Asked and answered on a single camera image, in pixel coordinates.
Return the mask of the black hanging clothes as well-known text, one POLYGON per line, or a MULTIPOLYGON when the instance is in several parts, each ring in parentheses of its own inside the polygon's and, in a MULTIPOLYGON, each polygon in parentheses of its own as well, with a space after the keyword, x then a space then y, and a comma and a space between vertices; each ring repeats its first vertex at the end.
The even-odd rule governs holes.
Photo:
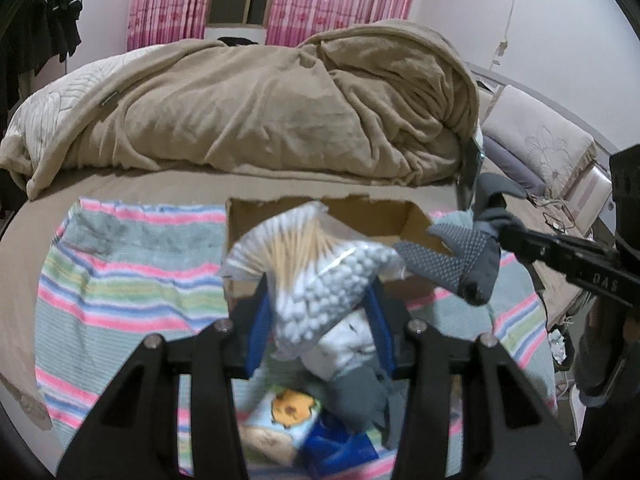
POLYGON ((81 43, 82 0, 1 0, 1 125, 18 101, 18 80, 50 58, 66 61, 81 43))

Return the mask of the beige fleece blanket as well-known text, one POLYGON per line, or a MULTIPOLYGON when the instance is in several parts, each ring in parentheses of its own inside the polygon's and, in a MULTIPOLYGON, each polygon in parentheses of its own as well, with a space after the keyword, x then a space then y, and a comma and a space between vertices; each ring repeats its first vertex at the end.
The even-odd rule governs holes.
POLYGON ((84 167, 423 186, 459 174, 479 108, 450 42, 407 21, 292 48, 185 39, 109 76, 43 144, 3 138, 1 166, 30 200, 84 167))

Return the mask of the white quilted duvet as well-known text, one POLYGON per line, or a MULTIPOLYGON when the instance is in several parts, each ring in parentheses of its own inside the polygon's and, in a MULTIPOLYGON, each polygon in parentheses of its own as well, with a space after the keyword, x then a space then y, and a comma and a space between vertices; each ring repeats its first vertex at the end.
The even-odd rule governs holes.
POLYGON ((43 144, 58 122, 91 90, 160 44, 101 58, 50 82, 29 96, 13 114, 5 138, 17 138, 29 144, 43 144))

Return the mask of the white sock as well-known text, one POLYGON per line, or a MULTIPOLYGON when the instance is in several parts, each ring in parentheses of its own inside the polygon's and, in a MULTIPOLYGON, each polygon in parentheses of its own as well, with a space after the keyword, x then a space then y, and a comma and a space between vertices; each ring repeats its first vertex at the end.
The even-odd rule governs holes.
POLYGON ((308 372, 330 382, 367 363, 375 355, 367 313, 353 310, 329 330, 300 360, 308 372))

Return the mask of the brown bed sheet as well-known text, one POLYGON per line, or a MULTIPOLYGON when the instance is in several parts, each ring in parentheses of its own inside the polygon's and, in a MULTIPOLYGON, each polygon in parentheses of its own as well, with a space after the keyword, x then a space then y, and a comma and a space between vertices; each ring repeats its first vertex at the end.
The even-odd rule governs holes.
POLYGON ((363 186, 318 180, 277 180, 216 174, 190 168, 147 174, 141 171, 70 170, 61 172, 38 200, 21 206, 1 237, 1 381, 24 414, 41 431, 51 421, 36 387, 34 330, 37 278, 55 228, 80 196, 134 204, 214 204, 228 198, 274 200, 281 196, 408 200, 423 211, 454 210, 454 188, 363 186))

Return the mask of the dotted grey sock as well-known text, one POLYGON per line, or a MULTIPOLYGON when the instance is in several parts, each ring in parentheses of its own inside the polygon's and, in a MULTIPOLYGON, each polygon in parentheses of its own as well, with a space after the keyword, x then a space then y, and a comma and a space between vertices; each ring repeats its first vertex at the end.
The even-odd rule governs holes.
POLYGON ((472 226, 439 223, 427 229, 448 248, 448 254, 408 240, 396 243, 394 248, 406 269, 472 306, 487 304, 498 278, 500 232, 506 226, 523 225, 506 210, 507 195, 520 200, 527 197, 524 188, 511 179, 501 174, 481 174, 476 182, 472 226))

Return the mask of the beige embroidered pillow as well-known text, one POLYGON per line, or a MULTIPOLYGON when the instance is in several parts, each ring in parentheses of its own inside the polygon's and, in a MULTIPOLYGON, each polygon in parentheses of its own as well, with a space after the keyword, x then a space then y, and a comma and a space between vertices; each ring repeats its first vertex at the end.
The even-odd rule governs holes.
POLYGON ((597 156, 590 133, 513 86, 492 99, 482 130, 533 170, 552 198, 567 196, 597 156))

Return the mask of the left pink curtain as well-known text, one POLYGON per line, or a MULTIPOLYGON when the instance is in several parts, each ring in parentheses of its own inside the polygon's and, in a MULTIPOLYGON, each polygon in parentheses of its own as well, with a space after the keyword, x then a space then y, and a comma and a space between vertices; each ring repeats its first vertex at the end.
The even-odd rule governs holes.
POLYGON ((129 51, 205 35, 209 0, 130 0, 129 51))

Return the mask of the cotton swab plastic bag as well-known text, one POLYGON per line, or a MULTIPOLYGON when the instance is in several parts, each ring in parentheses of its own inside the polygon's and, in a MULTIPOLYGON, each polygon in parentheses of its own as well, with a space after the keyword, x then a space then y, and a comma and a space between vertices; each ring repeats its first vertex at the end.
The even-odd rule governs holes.
POLYGON ((405 263, 325 204, 307 202, 251 228, 228 250, 220 275, 267 280, 273 357, 292 361, 352 312, 375 278, 403 278, 405 263))

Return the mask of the striped colourful towel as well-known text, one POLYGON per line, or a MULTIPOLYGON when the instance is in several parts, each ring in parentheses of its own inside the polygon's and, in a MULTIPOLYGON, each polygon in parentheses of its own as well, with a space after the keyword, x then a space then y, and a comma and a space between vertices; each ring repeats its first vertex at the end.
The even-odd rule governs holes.
MULTIPOLYGON (((37 387, 62 444, 73 440, 144 336, 189 337, 227 314, 218 276, 226 225, 217 205, 82 198, 70 208, 44 259, 36 299, 37 387)), ((546 311, 528 271, 510 252, 501 256, 494 294, 483 307, 436 288, 412 310, 448 336, 495 334, 544 401, 555 404, 546 311)), ((300 359, 264 359, 252 378, 234 383, 234 402, 250 416, 265 393, 280 386, 310 394, 328 411, 329 383, 300 359)), ((386 478, 396 448, 384 448, 376 429, 367 434, 378 459, 354 469, 352 478, 386 478)))

